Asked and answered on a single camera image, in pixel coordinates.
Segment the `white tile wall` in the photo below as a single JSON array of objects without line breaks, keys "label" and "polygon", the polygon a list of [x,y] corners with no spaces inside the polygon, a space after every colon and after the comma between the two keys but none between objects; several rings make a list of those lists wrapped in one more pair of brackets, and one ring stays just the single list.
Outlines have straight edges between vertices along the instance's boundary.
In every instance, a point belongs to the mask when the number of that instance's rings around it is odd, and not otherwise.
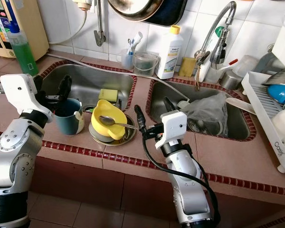
[{"label": "white tile wall", "polygon": [[[180,33],[184,38],[178,65],[182,57],[192,57],[200,49],[209,28],[223,7],[230,0],[188,0],[180,22]],[[266,47],[274,43],[285,14],[285,0],[235,0],[237,11],[233,24],[229,27],[226,62],[243,55],[262,57]],[[160,40],[167,27],[143,22],[131,22],[121,18],[102,0],[104,34],[107,41],[98,47],[94,30],[98,31],[97,10],[88,12],[83,30],[70,41],[51,45],[54,50],[116,61],[121,50],[128,48],[128,38],[140,31],[143,39],[137,46],[139,51],[159,52]],[[72,0],[38,0],[42,20],[48,40],[61,40],[74,34],[83,19],[83,12]]]}]

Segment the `robotic arm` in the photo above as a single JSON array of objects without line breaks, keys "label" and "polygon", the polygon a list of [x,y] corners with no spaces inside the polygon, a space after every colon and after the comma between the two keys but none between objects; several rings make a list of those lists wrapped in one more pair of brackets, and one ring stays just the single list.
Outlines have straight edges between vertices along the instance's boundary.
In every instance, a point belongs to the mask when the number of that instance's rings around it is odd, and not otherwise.
[{"label": "robotic arm", "polygon": [[[173,186],[173,203],[182,228],[214,228],[220,222],[218,202],[207,182],[203,168],[192,157],[190,146],[182,145],[186,133],[187,116],[175,110],[168,98],[164,103],[166,114],[161,115],[162,123],[146,129],[145,118],[138,105],[135,106],[137,121],[143,136],[143,147],[151,162],[160,170],[168,173]],[[162,167],[149,154],[146,140],[155,138],[156,149],[161,149],[168,168]],[[200,180],[201,173],[206,182]],[[214,208],[212,218],[210,208],[203,191],[208,190]]]},{"label": "robotic arm", "polygon": [[0,93],[5,93],[20,114],[0,136],[0,228],[28,228],[26,201],[36,155],[42,146],[43,128],[53,120],[53,104],[67,97],[71,79],[66,76],[60,84],[63,95],[50,97],[39,91],[39,76],[33,80],[26,74],[3,75],[0,81]]}]

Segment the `faucet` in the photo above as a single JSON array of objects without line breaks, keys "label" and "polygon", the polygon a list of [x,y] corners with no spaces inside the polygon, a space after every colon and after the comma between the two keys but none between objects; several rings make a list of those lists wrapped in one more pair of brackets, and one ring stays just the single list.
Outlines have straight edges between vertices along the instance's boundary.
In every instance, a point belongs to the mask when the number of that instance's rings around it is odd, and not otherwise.
[{"label": "faucet", "polygon": [[199,87],[200,86],[199,85],[200,66],[204,63],[204,61],[207,59],[208,55],[210,54],[210,51],[207,51],[207,47],[209,45],[210,38],[211,38],[213,32],[215,31],[215,28],[217,27],[219,21],[223,18],[223,16],[229,10],[229,15],[225,21],[226,25],[223,28],[223,30],[221,31],[220,37],[218,39],[218,43],[216,44],[216,46],[213,49],[212,54],[210,56],[210,62],[214,63],[214,64],[221,64],[225,60],[226,46],[227,46],[226,40],[227,40],[227,37],[229,34],[228,26],[232,24],[234,15],[236,13],[236,9],[237,9],[237,4],[235,1],[229,2],[224,7],[224,9],[219,13],[219,15],[215,19],[214,23],[212,24],[212,26],[211,26],[211,28],[210,28],[207,36],[206,36],[206,39],[203,43],[203,46],[201,47],[200,50],[198,50],[194,54],[194,57],[196,58],[196,62],[198,65],[197,77],[196,77],[196,82],[195,82],[196,90],[200,89],[200,87]]},{"label": "faucet", "polygon": [[101,4],[100,0],[97,0],[97,16],[98,16],[98,32],[94,30],[94,36],[97,46],[101,47],[102,44],[105,42],[105,36],[103,31],[103,22],[102,22],[102,15],[101,15]]}]

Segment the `plastic bag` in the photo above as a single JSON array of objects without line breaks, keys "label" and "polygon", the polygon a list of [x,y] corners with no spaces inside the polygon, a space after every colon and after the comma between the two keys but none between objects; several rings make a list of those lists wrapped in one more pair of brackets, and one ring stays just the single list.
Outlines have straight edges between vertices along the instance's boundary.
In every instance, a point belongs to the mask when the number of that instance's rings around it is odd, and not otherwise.
[{"label": "plastic bag", "polygon": [[219,93],[180,109],[187,115],[188,126],[195,132],[228,136],[227,105],[225,93]]}]

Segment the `dish rack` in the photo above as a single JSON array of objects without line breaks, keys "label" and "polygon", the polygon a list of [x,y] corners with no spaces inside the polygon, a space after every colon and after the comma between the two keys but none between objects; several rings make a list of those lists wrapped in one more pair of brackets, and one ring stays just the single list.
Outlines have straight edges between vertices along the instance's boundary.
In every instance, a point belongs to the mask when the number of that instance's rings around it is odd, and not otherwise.
[{"label": "dish rack", "polygon": [[277,169],[281,173],[285,173],[285,145],[282,143],[271,122],[271,118],[282,111],[283,107],[269,97],[267,94],[267,86],[262,85],[269,77],[270,75],[248,72],[242,81],[242,86],[280,161],[280,165]]}]

